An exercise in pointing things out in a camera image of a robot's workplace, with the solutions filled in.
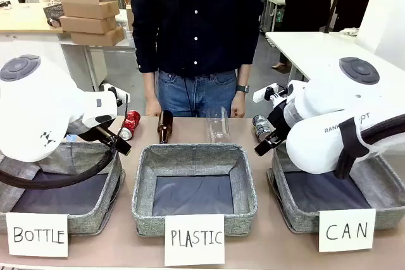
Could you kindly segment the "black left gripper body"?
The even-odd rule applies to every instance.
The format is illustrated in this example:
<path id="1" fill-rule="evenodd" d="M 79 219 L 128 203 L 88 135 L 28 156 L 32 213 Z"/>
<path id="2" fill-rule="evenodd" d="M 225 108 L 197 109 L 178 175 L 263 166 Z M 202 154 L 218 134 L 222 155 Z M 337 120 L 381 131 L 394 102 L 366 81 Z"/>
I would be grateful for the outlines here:
<path id="1" fill-rule="evenodd" d="M 82 122 L 83 118 L 79 117 L 69 123 L 66 134 L 78 135 L 86 142 L 99 141 L 101 143 L 110 143 L 110 134 L 107 132 L 111 126 L 110 117 L 102 117 L 101 122 L 96 122 L 96 126 L 88 127 Z"/>

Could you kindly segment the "person's right hand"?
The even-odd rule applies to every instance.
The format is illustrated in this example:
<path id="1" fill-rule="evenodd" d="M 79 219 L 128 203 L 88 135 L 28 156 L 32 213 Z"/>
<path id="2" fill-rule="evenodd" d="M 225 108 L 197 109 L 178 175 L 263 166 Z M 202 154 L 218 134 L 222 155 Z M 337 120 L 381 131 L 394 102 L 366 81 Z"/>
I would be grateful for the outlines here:
<path id="1" fill-rule="evenodd" d="M 161 105 L 156 97 L 146 99 L 146 116 L 159 116 L 162 112 Z"/>

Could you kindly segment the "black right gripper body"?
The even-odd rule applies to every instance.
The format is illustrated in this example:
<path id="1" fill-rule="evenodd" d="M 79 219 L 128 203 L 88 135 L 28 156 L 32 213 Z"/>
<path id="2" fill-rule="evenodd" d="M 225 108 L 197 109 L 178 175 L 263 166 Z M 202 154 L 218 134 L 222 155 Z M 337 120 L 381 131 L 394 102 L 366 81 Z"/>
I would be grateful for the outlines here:
<path id="1" fill-rule="evenodd" d="M 270 135 L 276 135 L 284 141 L 290 132 L 291 127 L 287 124 L 284 118 L 284 108 L 286 102 L 281 102 L 274 107 L 273 111 L 268 115 L 268 121 L 275 128 Z"/>

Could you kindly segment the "person's left hand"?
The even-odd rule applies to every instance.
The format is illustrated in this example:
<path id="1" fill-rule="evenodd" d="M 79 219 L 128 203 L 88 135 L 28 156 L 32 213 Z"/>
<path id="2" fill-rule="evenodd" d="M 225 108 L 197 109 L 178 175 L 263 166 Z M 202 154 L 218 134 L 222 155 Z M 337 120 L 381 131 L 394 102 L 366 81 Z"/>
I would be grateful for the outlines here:
<path id="1" fill-rule="evenodd" d="M 245 114 L 246 114 L 246 94 L 237 91 L 232 100 L 230 117 L 243 118 Z"/>

